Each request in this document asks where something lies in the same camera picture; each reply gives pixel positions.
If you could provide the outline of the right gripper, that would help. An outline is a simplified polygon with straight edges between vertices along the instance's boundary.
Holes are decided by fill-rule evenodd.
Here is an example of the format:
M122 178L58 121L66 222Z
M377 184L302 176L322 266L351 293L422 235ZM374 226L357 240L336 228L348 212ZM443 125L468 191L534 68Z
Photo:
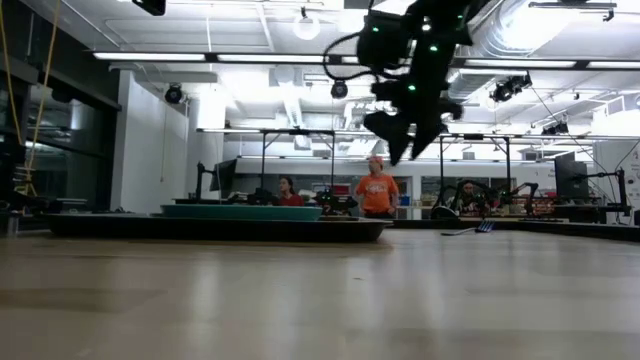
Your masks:
M417 128L413 140L407 134L409 124L397 115L379 111L364 117L364 127L387 142L392 166L400 162L412 140L411 158L416 159L441 133L447 132L443 117L459 120L464 112L462 105L441 95L439 90L418 84L408 74L376 81L371 92L378 101L390 102L396 114L409 123L425 123Z

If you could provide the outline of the iridescent blue fork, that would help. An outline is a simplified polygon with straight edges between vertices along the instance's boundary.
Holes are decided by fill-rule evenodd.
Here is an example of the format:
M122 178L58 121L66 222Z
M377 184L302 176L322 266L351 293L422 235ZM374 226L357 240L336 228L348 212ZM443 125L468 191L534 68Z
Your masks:
M455 229L441 232L441 236L453 237L466 233L490 233L495 227L492 220L481 220L479 222L459 222Z

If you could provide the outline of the teal plate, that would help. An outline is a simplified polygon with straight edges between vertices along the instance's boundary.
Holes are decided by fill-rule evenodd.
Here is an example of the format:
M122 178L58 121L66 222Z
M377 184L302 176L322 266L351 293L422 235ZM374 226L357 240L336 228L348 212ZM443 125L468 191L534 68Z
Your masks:
M162 205L162 215L172 218L215 220L317 221L322 215L318 207L260 205Z

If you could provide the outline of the black plastic tray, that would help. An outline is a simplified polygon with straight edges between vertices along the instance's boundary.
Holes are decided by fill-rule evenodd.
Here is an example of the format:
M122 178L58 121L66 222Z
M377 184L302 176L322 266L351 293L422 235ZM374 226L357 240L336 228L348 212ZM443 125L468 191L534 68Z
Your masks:
M222 242L373 243L391 223L369 219L275 221L150 215L52 214L59 237Z

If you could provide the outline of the person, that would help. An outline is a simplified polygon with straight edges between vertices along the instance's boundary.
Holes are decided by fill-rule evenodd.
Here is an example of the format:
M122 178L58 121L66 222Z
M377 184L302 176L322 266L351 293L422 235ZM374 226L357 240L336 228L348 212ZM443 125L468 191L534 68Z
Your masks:
M295 192L293 181L289 177L280 178L279 191L280 206L302 207L305 204L303 198Z
M384 172L384 161L379 156L368 160L369 174L363 176L356 187L362 216L372 219L393 219L399 200L399 189L392 176Z
M473 183L466 182L462 185L458 207L461 214L477 213L479 211L479 197L475 193L475 185Z

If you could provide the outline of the black computer monitor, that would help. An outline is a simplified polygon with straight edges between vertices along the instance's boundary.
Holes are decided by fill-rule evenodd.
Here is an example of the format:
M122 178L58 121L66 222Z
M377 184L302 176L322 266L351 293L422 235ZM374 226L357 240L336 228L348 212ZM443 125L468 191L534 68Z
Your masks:
M209 190L221 192L229 191L232 187L236 166L236 159L227 160L216 164L212 170Z
M556 193L560 198L585 200L589 197L588 169L573 154L554 158Z

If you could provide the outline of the long hanging light strip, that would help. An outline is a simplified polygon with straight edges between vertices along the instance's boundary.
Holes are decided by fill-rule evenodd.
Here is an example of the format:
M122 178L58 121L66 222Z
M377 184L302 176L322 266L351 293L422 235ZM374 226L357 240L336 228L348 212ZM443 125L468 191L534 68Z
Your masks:
M322 130L322 129L213 129L213 128L197 128L197 133L204 134L223 134L223 135L247 135L247 136L305 136L305 137L338 137L338 138L377 138L377 135L370 131L356 130ZM527 134L500 134L500 133L441 133L435 137L436 141L440 139L453 139L454 141L475 141L490 142L491 140L506 141L566 141L575 142L598 142L598 141L636 141L640 140L640 136L613 136L613 135L527 135Z

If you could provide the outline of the long linear ceiling light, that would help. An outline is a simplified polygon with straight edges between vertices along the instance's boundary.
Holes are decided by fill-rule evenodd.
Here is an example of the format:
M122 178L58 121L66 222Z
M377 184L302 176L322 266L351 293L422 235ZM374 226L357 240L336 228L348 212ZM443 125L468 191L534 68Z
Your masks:
M356 56L338 54L323 57L314 54L93 52L92 55L98 60L109 62L360 65ZM544 71L640 71L640 60L457 57L451 61L451 67Z

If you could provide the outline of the black background rig frame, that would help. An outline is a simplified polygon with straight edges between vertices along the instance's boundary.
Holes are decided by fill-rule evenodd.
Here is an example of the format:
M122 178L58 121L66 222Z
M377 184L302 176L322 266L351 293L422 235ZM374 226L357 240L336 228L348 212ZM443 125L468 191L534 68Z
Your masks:
M305 136L311 137L312 135L318 135L320 138L324 136L330 136L332 138L332 142L327 144L331 151L331 173L330 173L330 185L329 189L332 190L334 187L334 177L335 177L335 147L336 147L336 132L334 130L320 130L320 129L302 129L300 127L295 128L286 128L286 129L259 129L258 132L262 135L262 147L261 147L261 173L260 173L260 187L264 187L264 177L265 177L265 165L266 165L266 150L269 147L267 144L267 136L269 134L276 135L291 135L291 136Z
M470 141L471 143L480 144L484 140L488 140L499 148L506 156L506 190L512 189L512 177L511 177L511 136L498 135L498 134L482 134L482 133L445 133L437 137L437 144L439 146L439 174L440 174L440 188L444 188L444 140L452 139L454 143L458 141Z

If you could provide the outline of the black table frame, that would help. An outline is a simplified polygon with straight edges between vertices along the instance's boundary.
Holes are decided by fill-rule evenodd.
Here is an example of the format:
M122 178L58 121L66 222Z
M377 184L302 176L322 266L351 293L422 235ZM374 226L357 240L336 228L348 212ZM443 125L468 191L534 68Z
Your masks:
M411 230L463 230L489 224L490 230L523 231L563 236L615 240L640 244L640 227L588 223L506 220L394 220L393 228Z

